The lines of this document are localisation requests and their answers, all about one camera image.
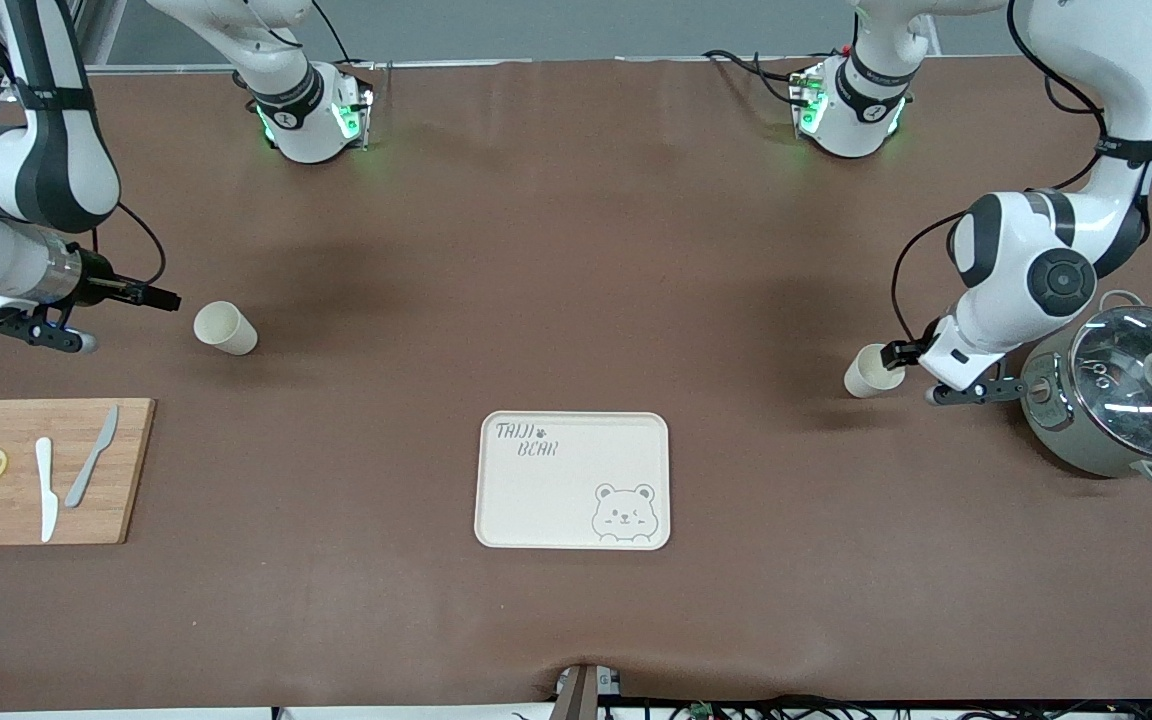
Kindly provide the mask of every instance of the wooden cutting board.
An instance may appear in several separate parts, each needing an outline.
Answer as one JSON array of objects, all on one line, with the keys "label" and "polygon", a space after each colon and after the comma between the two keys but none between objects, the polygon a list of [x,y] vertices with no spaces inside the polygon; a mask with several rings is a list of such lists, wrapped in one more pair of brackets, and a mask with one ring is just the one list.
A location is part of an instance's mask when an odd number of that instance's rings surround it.
[{"label": "wooden cutting board", "polygon": [[[83,501],[69,509],[65,495],[114,404],[119,406],[114,441],[96,461]],[[52,441],[51,491],[60,498],[55,533],[47,544],[123,541],[153,419],[150,397],[0,400],[0,450],[8,456],[0,477],[0,544],[44,544],[35,456],[35,442],[41,437]]]}]

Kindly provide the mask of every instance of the brown table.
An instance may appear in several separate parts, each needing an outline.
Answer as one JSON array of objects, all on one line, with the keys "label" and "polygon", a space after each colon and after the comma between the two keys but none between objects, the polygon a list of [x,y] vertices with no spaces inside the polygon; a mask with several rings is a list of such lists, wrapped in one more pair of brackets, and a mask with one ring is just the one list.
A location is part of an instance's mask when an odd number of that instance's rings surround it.
[{"label": "brown table", "polygon": [[[931,61],[859,161],[713,65],[376,81],[374,146],[325,167],[228,77],[94,83],[185,302],[76,313],[88,357],[0,338],[0,397],[160,401],[124,546],[0,548],[0,710],[522,702],[576,661],[628,694],[1152,697],[1152,486],[924,406],[925,374],[842,396],[910,234],[1087,159],[1023,60]],[[151,270],[123,218],[101,241]],[[1152,301],[1152,241],[1111,286]],[[931,238],[908,313],[960,293]],[[194,340],[212,300],[252,356]],[[498,409],[662,415],[668,546],[482,547]]]}]

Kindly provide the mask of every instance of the pot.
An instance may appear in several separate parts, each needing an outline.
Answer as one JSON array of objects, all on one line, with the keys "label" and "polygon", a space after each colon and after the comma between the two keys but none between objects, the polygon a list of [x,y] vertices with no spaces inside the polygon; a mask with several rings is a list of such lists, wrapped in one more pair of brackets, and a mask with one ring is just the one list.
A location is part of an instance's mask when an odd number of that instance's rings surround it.
[{"label": "pot", "polygon": [[[1106,309],[1121,297],[1129,305]],[[1043,445],[1089,473],[1152,480],[1152,306],[1107,291],[1100,311],[1025,359],[1025,419]]]}]

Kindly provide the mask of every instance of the paper cup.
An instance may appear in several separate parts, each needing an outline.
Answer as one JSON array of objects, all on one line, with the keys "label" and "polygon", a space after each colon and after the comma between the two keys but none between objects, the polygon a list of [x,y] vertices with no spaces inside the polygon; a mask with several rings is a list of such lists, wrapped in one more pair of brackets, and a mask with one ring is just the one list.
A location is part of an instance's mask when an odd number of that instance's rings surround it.
[{"label": "paper cup", "polygon": [[248,355],[256,347],[256,328],[233,302],[210,302],[194,318],[198,340],[229,355]]},{"label": "paper cup", "polygon": [[888,370],[882,367],[882,346],[867,344],[856,354],[842,384],[852,397],[873,397],[897,386],[905,379],[905,369]]}]

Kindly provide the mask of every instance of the silver knife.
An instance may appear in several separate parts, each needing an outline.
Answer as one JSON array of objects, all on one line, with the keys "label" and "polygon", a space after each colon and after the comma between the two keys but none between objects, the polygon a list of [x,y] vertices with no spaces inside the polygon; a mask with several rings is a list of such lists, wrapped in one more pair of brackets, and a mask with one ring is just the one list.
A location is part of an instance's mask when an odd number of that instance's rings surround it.
[{"label": "silver knife", "polygon": [[73,486],[69,487],[69,495],[65,497],[65,507],[78,507],[83,501],[83,493],[88,492],[88,480],[92,479],[92,469],[96,469],[96,460],[101,452],[114,442],[114,430],[118,429],[118,406],[109,408],[109,418],[105,418],[105,427],[100,429],[100,434],[96,437],[96,446],[92,447],[88,462],[83,469],[78,470],[78,477],[74,478]]},{"label": "silver knife", "polygon": [[51,438],[38,438],[33,445],[38,458],[38,488],[41,492],[41,541],[50,541],[56,529],[56,510],[60,498],[51,492]]}]

